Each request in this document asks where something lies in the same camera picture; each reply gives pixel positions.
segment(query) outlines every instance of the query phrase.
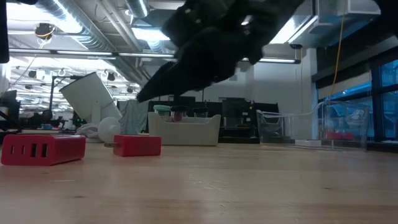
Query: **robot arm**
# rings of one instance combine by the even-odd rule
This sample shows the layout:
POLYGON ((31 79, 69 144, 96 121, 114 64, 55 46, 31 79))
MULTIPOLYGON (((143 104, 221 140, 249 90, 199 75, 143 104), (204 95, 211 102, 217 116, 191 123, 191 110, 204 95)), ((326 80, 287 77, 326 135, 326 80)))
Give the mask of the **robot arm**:
POLYGON ((232 77, 240 60, 262 58, 267 45, 304 0, 235 0, 222 17, 210 1, 188 0, 162 32, 179 48, 138 94, 140 102, 202 90, 232 77), (242 23, 249 17, 247 24, 242 23))

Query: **red power strip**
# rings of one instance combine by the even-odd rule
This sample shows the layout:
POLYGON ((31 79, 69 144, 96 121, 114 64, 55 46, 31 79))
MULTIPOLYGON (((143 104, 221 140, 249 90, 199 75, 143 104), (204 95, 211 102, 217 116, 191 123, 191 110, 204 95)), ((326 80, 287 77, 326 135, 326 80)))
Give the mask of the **red power strip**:
POLYGON ((158 136, 116 135, 113 154, 117 156, 159 156, 162 138, 158 136))
POLYGON ((86 138, 68 135, 7 135, 1 163, 17 166, 52 166, 82 159, 86 138))

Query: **cloth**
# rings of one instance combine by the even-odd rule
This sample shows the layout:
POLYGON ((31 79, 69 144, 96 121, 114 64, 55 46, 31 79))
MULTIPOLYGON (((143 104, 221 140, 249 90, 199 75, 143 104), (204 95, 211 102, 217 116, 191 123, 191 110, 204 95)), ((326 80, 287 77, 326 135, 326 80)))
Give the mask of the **cloth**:
POLYGON ((138 103, 137 100, 120 101, 119 109, 121 134, 139 134, 146 129, 149 102, 138 103))

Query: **white ball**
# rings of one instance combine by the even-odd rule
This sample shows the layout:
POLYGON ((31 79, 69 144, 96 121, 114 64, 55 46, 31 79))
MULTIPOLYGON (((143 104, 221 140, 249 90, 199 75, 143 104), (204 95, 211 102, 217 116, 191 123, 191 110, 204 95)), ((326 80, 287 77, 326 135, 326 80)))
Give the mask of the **white ball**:
POLYGON ((98 125, 98 136, 104 142, 113 142, 113 137, 120 132, 121 125, 116 118, 105 118, 98 125))

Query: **green lid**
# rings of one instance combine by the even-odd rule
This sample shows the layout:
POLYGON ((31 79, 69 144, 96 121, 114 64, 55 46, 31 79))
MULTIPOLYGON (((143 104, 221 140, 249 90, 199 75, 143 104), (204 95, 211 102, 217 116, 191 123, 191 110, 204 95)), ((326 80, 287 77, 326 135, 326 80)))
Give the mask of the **green lid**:
POLYGON ((170 106, 166 105, 155 105, 154 110, 156 111, 162 111, 162 112, 169 112, 170 111, 170 106))

